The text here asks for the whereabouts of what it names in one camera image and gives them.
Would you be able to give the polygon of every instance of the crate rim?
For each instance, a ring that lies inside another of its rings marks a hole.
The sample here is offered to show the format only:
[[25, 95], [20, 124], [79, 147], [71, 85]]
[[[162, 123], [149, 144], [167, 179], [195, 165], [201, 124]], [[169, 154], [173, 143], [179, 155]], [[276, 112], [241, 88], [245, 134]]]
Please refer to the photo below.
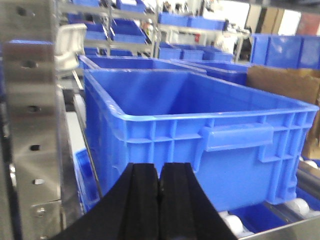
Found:
[[121, 109], [120, 106], [116, 103], [116, 101], [107, 93], [106, 90], [98, 83], [98, 81], [92, 76], [91, 73], [98, 73], [98, 72], [119, 72], [119, 73], [126, 73], [126, 72], [168, 72], [171, 73], [172, 71], [166, 71], [166, 70], [149, 70], [144, 69], [141, 71], [141, 69], [130, 69], [130, 70], [122, 70], [122, 69], [91, 69], [86, 70], [84, 75], [86, 78], [88, 78], [91, 84], [94, 88], [96, 88], [96, 92], [102, 96], [103, 103], [107, 106], [109, 111], [112, 115], [114, 115], [117, 118], [120, 118], [124, 121], [133, 121], [133, 122], [151, 122], [151, 121], [166, 121], [166, 120], [190, 120], [190, 119], [210, 119], [210, 118], [239, 118], [239, 117], [255, 117], [255, 116], [261, 116], [262, 114], [264, 116], [270, 116], [270, 115], [276, 115], [276, 114], [291, 114], [291, 113], [298, 113], [301, 111], [304, 112], [314, 112], [318, 111], [319, 107], [310, 104], [304, 101], [300, 101], [297, 99], [293, 99], [290, 97], [277, 95], [274, 93], [262, 91], [259, 89], [254, 89], [247, 86], [242, 86], [233, 82], [228, 82], [222, 79], [210, 77], [207, 75], [203, 75], [201, 73], [196, 73], [192, 71], [183, 71], [186, 74], [191, 75], [198, 75], [203, 78], [211, 79], [213, 81], [218, 81], [223, 84], [227, 85], [233, 85], [237, 88], [243, 88], [247, 89], [250, 88], [251, 91], [257, 92], [259, 94], [267, 95], [267, 96], [276, 96], [278, 98], [282, 98], [289, 102], [295, 102], [296, 104], [299, 104], [299, 107], [292, 108], [279, 108], [279, 109], [266, 109], [266, 110], [248, 110], [248, 111], [226, 111], [226, 112], [205, 112], [205, 113], [184, 113], [184, 114], [163, 114], [163, 115], [130, 115]]
[[[143, 60], [156, 60], [159, 62], [167, 63], [167, 64], [173, 64], [177, 65], [180, 67], [188, 68], [192, 71], [196, 71], [197, 73], [202, 73], [202, 74], [207, 74], [207, 71], [203, 68], [200, 67], [195, 67], [195, 66], [189, 66], [187, 64], [183, 64], [180, 62], [174, 62], [166, 59], [159, 59], [159, 58], [154, 58], [154, 57], [148, 57], [148, 58], [141, 58], [141, 57], [135, 57], [135, 56], [124, 56], [124, 57], [119, 57], [119, 56], [99, 56], [99, 55], [80, 55], [79, 58], [82, 62], [87, 64], [90, 68], [98, 70], [98, 69], [110, 69], [110, 70], [120, 70], [119, 68], [103, 68], [97, 65], [95, 62], [90, 60], [89, 58], [101, 58], [101, 59], [115, 59], [115, 60], [137, 60], [137, 61], [143, 61]], [[126, 68], [126, 70], [136, 70], [136, 68]], [[157, 69], [158, 71], [168, 71], [169, 69]], [[185, 69], [175, 69], [175, 71], [186, 71]]]

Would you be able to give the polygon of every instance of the white roller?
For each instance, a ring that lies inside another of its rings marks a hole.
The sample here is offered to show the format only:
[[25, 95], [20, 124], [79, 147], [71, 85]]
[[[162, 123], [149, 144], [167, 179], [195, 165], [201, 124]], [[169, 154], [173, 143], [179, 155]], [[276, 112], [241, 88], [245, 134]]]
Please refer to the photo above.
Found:
[[307, 160], [307, 161], [304, 161], [306, 164], [310, 165], [311, 167], [317, 169], [318, 168], [318, 165], [312, 161], [312, 160]]
[[296, 213], [301, 214], [302, 216], [305, 216], [310, 211], [308, 203], [302, 198], [296, 198], [294, 200], [286, 202], [285, 204], [290, 209], [292, 209]]
[[310, 218], [313, 218], [313, 217], [316, 217], [316, 216], [319, 216], [319, 215], [320, 215], [320, 211], [310, 211], [305, 215], [305, 217], [307, 219], [310, 219]]
[[221, 218], [223, 218], [225, 216], [228, 216], [229, 213], [228, 213], [228, 211], [221, 211], [221, 212], [219, 212], [219, 215], [220, 215]]
[[244, 231], [244, 226], [236, 215], [227, 215], [222, 218], [233, 234], [238, 235]]

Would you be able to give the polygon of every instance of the blue bin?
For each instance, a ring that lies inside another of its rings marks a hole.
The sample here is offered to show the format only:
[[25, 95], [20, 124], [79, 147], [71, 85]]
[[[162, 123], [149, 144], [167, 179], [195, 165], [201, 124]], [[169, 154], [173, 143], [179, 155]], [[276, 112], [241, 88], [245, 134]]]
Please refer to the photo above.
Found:
[[225, 26], [225, 21], [210, 20], [210, 19], [203, 18], [202, 16], [191, 16], [188, 18], [187, 26], [190, 28], [222, 31]]
[[207, 75], [223, 79], [231, 83], [245, 86], [247, 81], [248, 65], [220, 61], [178, 61], [182, 64], [206, 70]]
[[159, 59], [170, 60], [180, 59], [182, 50], [180, 48], [173, 47], [165, 42], [160, 42], [159, 47]]
[[251, 63], [277, 68], [320, 68], [320, 37], [254, 34]]
[[207, 74], [206, 70], [201, 68], [156, 58], [80, 56], [80, 61], [83, 62], [86, 69], [183, 70]]
[[121, 0], [116, 0], [116, 8], [124, 11], [143, 13], [146, 9], [146, 5], [142, 0], [135, 0], [136, 5], [125, 4]]
[[129, 50], [124, 49], [111, 49], [110, 51], [111, 56], [122, 56], [122, 57], [132, 57], [133, 54]]
[[193, 45], [173, 44], [175, 48], [182, 49], [180, 59], [184, 60], [202, 60], [204, 51], [197, 50]]
[[196, 46], [196, 49], [203, 51], [203, 60], [231, 62], [234, 57], [233, 54], [212, 46]]
[[111, 39], [118, 42], [144, 44], [146, 36], [136, 25], [113, 24], [111, 27]]
[[159, 13], [158, 22], [161, 24], [186, 27], [188, 25], [188, 19], [189, 18], [187, 16], [181, 16], [178, 14], [162, 12], [162, 13]]
[[106, 40], [107, 36], [105, 34], [102, 24], [94, 24], [86, 22], [86, 34], [85, 39], [89, 40]]
[[76, 152], [74, 160], [80, 201], [82, 202], [84, 211], [88, 212], [99, 202], [100, 198], [87, 150], [84, 149]]
[[84, 82], [104, 194], [128, 163], [187, 162], [218, 211], [296, 197], [317, 106], [189, 71], [86, 70]]
[[90, 7], [99, 7], [99, 0], [72, 0], [73, 4]]
[[88, 40], [106, 40], [106, 34], [99, 31], [86, 31], [85, 39]]
[[262, 203], [232, 210], [231, 214], [238, 216], [243, 225], [255, 234], [287, 224]]

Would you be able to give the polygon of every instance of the metal shelf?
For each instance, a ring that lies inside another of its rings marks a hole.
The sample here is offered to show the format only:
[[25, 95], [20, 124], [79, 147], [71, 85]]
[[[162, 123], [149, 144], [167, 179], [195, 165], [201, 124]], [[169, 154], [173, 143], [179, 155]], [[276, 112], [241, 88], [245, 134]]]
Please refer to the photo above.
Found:
[[178, 31], [178, 32], [184, 32], [188, 34], [228, 34], [233, 35], [237, 37], [242, 37], [243, 39], [247, 39], [250, 34], [245, 33], [234, 33], [234, 32], [228, 32], [228, 31], [222, 31], [222, 30], [208, 30], [208, 29], [200, 29], [200, 28], [193, 28], [193, 27], [187, 27], [187, 26], [175, 26], [175, 25], [167, 25], [167, 24], [159, 24], [159, 29], [161, 31]]
[[[72, 3], [59, 3], [58, 10], [61, 13], [84, 13], [84, 14], [95, 14], [107, 17], [110, 15], [110, 8], [107, 7], [94, 7], [94, 6], [84, 6]], [[124, 11], [115, 8], [111, 8], [111, 14], [113, 18], [122, 19], [136, 19], [136, 20], [149, 20], [152, 22], [157, 21], [156, 14], [144, 13], [144, 12], [134, 12], [134, 11]]]
[[102, 48], [102, 49], [127, 49], [131, 51], [142, 51], [142, 52], [151, 52], [151, 44], [143, 43], [129, 43], [129, 42], [119, 42], [119, 41], [107, 41], [107, 40], [88, 40], [84, 41], [85, 46], [92, 48]]

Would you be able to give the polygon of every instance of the metal plate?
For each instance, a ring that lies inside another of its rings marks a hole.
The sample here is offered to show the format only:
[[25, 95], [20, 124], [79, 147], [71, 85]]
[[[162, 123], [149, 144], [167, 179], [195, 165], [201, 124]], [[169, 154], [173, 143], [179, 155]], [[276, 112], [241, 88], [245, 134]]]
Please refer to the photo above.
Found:
[[34, 205], [30, 209], [33, 217], [35, 240], [46, 240], [61, 231], [61, 201]]

